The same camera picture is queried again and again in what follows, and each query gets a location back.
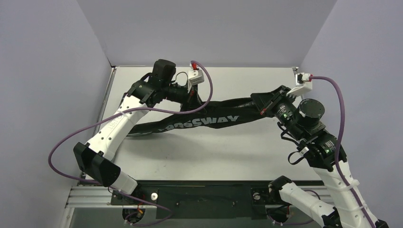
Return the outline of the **black Crossway racket bag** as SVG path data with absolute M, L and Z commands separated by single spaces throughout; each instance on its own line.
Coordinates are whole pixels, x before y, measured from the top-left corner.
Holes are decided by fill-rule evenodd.
M 262 118 L 264 116 L 260 114 L 250 97 L 211 101 L 203 110 L 196 113 L 172 114 L 159 121 L 136 124 L 127 136 L 136 137 L 196 127 L 220 129 L 250 123 Z

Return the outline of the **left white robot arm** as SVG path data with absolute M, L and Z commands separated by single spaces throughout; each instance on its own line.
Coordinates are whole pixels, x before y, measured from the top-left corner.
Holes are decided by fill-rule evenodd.
M 155 106 L 167 99 L 184 103 L 190 97 L 192 87 L 204 82 L 204 69 L 196 61 L 190 62 L 187 85 L 173 84 L 175 63 L 159 59 L 150 73 L 132 84 L 124 94 L 115 114 L 103 121 L 99 129 L 86 143 L 78 142 L 73 153 L 80 170 L 104 187 L 123 192 L 129 204 L 141 200 L 142 191 L 137 181 L 114 164 L 118 147 L 133 127 Z

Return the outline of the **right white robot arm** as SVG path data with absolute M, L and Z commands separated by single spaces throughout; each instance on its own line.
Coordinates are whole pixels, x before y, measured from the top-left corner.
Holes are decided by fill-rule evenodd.
M 288 91 L 280 86 L 272 92 L 253 93 L 251 98 L 262 116 L 277 118 L 282 134 L 296 143 L 300 158 L 320 177 L 333 204 L 302 190 L 285 176 L 269 183 L 269 199 L 298 208 L 323 228 L 387 227 L 365 204 L 344 150 L 321 122 L 324 106 L 314 99 L 304 99 L 295 106 Z

